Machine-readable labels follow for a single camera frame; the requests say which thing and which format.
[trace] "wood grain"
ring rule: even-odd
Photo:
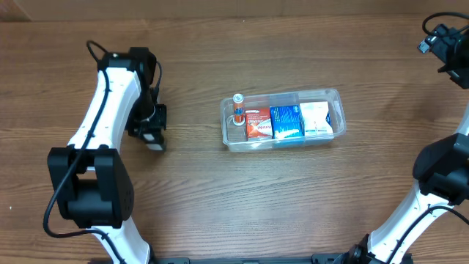
[[[0,0],[0,21],[30,21],[14,0]]]
[[[46,157],[81,123],[96,85],[84,43],[148,46],[163,65],[168,151],[124,136],[133,218],[159,257],[344,252],[377,229],[412,185],[420,149],[451,134],[467,91],[416,50],[423,15],[2,23],[0,263],[106,257],[92,236],[41,227],[52,195]],[[219,103],[335,87],[347,133],[331,144],[230,153]],[[458,208],[469,215],[469,207]],[[55,230],[74,230],[55,210]],[[469,229],[443,216],[411,247],[417,263],[467,263]]]
[[[469,12],[467,0],[16,0],[33,21]]]

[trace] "clear plastic container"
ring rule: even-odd
[[[244,107],[245,110],[249,110],[320,101],[328,102],[333,133],[248,141],[246,124],[238,126],[233,123],[233,98],[225,98],[220,104],[223,143],[231,151],[269,150],[280,147],[301,147],[328,143],[337,136],[343,135],[347,129],[344,109],[342,108],[339,92],[336,89],[314,89],[269,95],[245,95]]]

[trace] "black cable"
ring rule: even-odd
[[[160,76],[158,77],[158,80],[156,81],[156,84],[155,84],[155,88],[153,88],[153,92],[152,92],[152,98],[155,101],[156,101],[156,98],[158,97],[158,93],[160,92],[161,76],[163,75],[163,70],[161,69],[160,62],[156,61],[156,65],[158,66],[158,69],[160,71]]]
[[[94,42],[92,40],[87,41],[86,46],[87,46],[91,56],[93,57],[93,59],[95,59],[96,62],[99,62],[99,59],[96,57],[94,51],[92,50],[91,45],[95,45],[99,49],[101,49],[104,53],[108,53],[106,49],[104,49],[101,45],[97,44],[96,42]],[[83,145],[81,146],[80,150],[78,151],[78,153],[75,157],[75,160],[72,162],[72,164],[68,168],[67,172],[65,173],[65,176],[63,177],[62,181],[57,186],[57,189],[55,190],[55,192],[53,193],[53,195],[51,197],[51,201],[49,201],[47,209],[44,212],[43,228],[44,228],[44,231],[49,236],[51,236],[53,238],[71,238],[71,237],[75,237],[75,236],[78,236],[78,235],[85,235],[85,234],[98,234],[98,235],[101,235],[101,238],[106,240],[106,242],[111,247],[111,250],[114,253],[114,255],[116,256],[116,258],[118,259],[118,261],[121,264],[125,264],[124,259],[120,256],[119,252],[116,249],[116,246],[114,245],[112,240],[109,238],[108,234],[106,234],[102,230],[81,230],[81,231],[76,231],[76,232],[69,232],[69,233],[66,233],[66,234],[57,234],[49,228],[49,216],[51,215],[53,205],[57,201],[57,197],[59,196],[60,191],[62,190],[65,182],[71,177],[72,174],[75,173],[76,167],[77,167],[78,163],[80,162],[81,157],[84,154],[86,146],[88,145],[89,141],[93,137],[93,132],[96,129],[96,125],[97,125],[97,123],[100,119],[101,114],[104,111],[106,101],[108,100],[108,95],[109,95],[109,92],[111,91],[111,89],[109,87],[109,76],[108,76],[108,74],[105,70],[102,70],[102,71],[103,71],[104,79],[106,80],[106,88],[104,90],[103,102],[101,103],[101,106],[100,106],[100,108],[98,109],[98,111],[96,113],[96,117],[93,120],[91,128],[89,128],[89,131],[88,131],[88,134],[86,135],[85,141],[84,141]]]
[[[402,246],[402,243],[404,242],[405,238],[410,234],[410,232],[414,229],[414,227],[417,226],[417,224],[423,219],[425,218],[426,215],[428,215],[429,213],[432,213],[434,210],[437,210],[437,209],[442,209],[442,210],[447,210],[448,212],[450,213],[453,213],[455,216],[459,217],[461,220],[463,220],[466,224],[469,225],[469,220],[467,218],[465,218],[460,212],[454,210],[454,209],[451,209],[451,208],[447,208],[445,206],[434,206],[434,207],[431,207],[431,208],[428,208],[426,209],[426,211],[424,213],[422,213],[411,225],[409,228],[407,228],[407,230],[405,230],[405,233],[404,235],[402,235],[401,239],[399,239],[399,241],[397,242],[397,245],[394,247],[394,250],[393,250],[393,253],[391,254],[391,256],[389,257],[388,261],[386,262],[386,264],[390,264],[392,259],[394,258],[394,256],[396,255],[397,251],[399,250],[399,248]]]
[[[438,13],[435,13],[433,15],[430,15],[428,18],[425,18],[424,22],[422,23],[422,29],[424,30],[425,34],[428,34],[430,36],[436,36],[436,37],[450,37],[452,35],[461,33],[463,31],[465,31],[466,29],[469,29],[469,25],[467,25],[467,26],[463,26],[461,29],[458,29],[457,31],[455,31],[451,34],[445,34],[445,35],[441,35],[441,34],[429,31],[426,28],[426,24],[428,23],[428,21],[432,20],[433,18],[437,18],[437,17],[441,17],[441,16],[452,16],[452,17],[456,17],[456,18],[464,18],[464,19],[469,20],[469,15],[466,15],[466,14],[463,14],[463,13],[460,13],[460,12],[438,12]]]

